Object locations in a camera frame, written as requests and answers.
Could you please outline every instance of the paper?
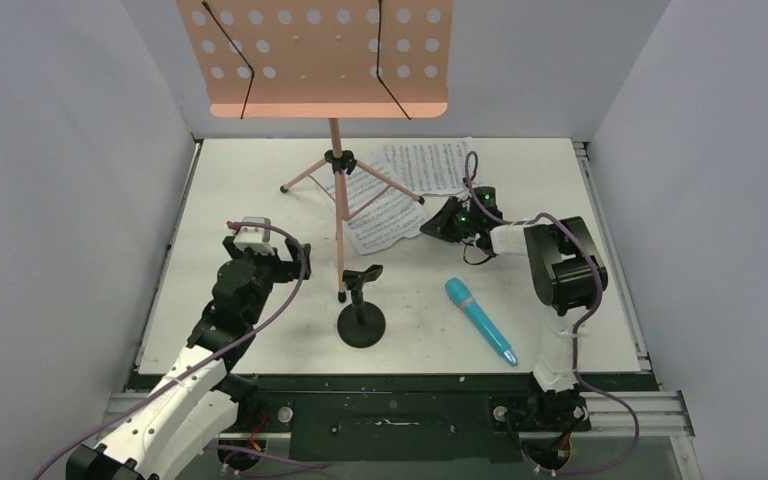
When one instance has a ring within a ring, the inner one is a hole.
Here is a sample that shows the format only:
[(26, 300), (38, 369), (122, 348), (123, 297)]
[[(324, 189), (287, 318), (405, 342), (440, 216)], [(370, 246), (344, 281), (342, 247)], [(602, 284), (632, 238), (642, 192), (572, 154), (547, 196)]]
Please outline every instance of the paper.
[(452, 195), (464, 191), (464, 160), (475, 148), (472, 138), (430, 143), (389, 143), (376, 149), (393, 165), (408, 189), (419, 195)]
[[(383, 158), (372, 156), (368, 165), (397, 182), (401, 179), (393, 167)], [(334, 176), (316, 175), (317, 180), (332, 197), (334, 196)], [(367, 202), (375, 198), (387, 184), (369, 173), (355, 167), (351, 175), (346, 176), (349, 213), (358, 211)], [(349, 241), (361, 255), (368, 255), (390, 248), (402, 238), (419, 235), (419, 227), (428, 220), (425, 209), (419, 202), (395, 188), (367, 206), (360, 214), (344, 222), (344, 231)]]

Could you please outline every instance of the white table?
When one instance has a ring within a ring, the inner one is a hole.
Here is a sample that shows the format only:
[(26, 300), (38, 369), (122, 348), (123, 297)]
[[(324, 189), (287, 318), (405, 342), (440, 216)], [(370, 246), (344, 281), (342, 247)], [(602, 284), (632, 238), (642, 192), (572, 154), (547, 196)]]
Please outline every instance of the white table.
[[(345, 139), (344, 148), (363, 159), (387, 139)], [(497, 189), (507, 219), (540, 211), (558, 218), (581, 216), (602, 258), (605, 244), (567, 139), (475, 139), (483, 180)], [(310, 180), (287, 193), (278, 187), (330, 148), (317, 140), (205, 140), (189, 197), (143, 344), (139, 371), (165, 373), (210, 300), (217, 269), (228, 260), (222, 239), (226, 220), (263, 216), (312, 246), (313, 276), (296, 301), (257, 336), (235, 373), (257, 374), (476, 374), (524, 373), (535, 365), (541, 325), (554, 311), (538, 300), (526, 257), (500, 257), (474, 267), (461, 260), (462, 246), (422, 235), (361, 256), (346, 243), (346, 268), (384, 265), (381, 278), (364, 288), (367, 301), (386, 315), (387, 330), (376, 345), (355, 349), (337, 335), (334, 210)], [(427, 197), (429, 216), (445, 197)], [(286, 256), (283, 240), (273, 237)], [(480, 252), (471, 252), (481, 257)], [(461, 277), (511, 343), (520, 359), (511, 367), (451, 303), (443, 284)], [(634, 343), (616, 282), (586, 324), (581, 341), (584, 372), (639, 371)], [(262, 319), (291, 289), (276, 285)], [(581, 315), (583, 309), (569, 315)]]

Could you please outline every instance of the wall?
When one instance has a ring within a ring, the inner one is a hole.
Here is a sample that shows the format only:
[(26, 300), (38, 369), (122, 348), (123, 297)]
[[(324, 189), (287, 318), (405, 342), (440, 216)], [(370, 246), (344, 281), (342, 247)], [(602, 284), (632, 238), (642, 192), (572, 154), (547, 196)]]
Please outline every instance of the wall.
[(768, 478), (768, 2), (673, 0), (590, 153), (706, 478)]
[[(196, 136), (327, 136), (324, 120), (213, 117), (175, 2), (123, 3)], [(668, 3), (456, 0), (448, 111), (410, 124), (404, 119), (346, 120), (342, 133), (589, 139)]]
[(0, 1), (0, 479), (121, 388), (191, 154), (120, 2)]

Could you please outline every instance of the teal microphone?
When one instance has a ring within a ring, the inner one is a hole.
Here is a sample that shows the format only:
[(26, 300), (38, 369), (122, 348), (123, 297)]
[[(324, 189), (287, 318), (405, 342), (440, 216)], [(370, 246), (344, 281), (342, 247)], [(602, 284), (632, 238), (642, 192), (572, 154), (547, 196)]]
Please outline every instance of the teal microphone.
[(455, 277), (446, 282), (446, 293), (449, 294), (452, 302), (463, 310), (467, 318), (475, 325), (475, 328), (484, 335), (484, 338), (496, 350), (496, 353), (505, 357), (505, 360), (515, 367), (519, 362), (513, 350), (511, 350), (511, 344), (505, 340), (504, 335), (496, 328), (496, 325), (493, 325), (490, 317), (484, 313), (484, 310), (481, 309), (478, 302), (472, 297), (472, 292), (469, 291), (469, 288), (459, 278)]

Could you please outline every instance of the pink music stand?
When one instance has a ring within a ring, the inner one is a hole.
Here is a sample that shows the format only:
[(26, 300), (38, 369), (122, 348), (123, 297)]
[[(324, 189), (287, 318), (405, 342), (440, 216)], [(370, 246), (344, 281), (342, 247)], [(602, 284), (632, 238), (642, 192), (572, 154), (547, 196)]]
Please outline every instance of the pink music stand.
[[(390, 188), (424, 200), (343, 150), (337, 118), (431, 118), (446, 110), (453, 0), (176, 1), (214, 115), (328, 119), (332, 149), (281, 191), (332, 166), (337, 298), (345, 301), (343, 222)], [(345, 175), (355, 165), (386, 186), (350, 212)]]

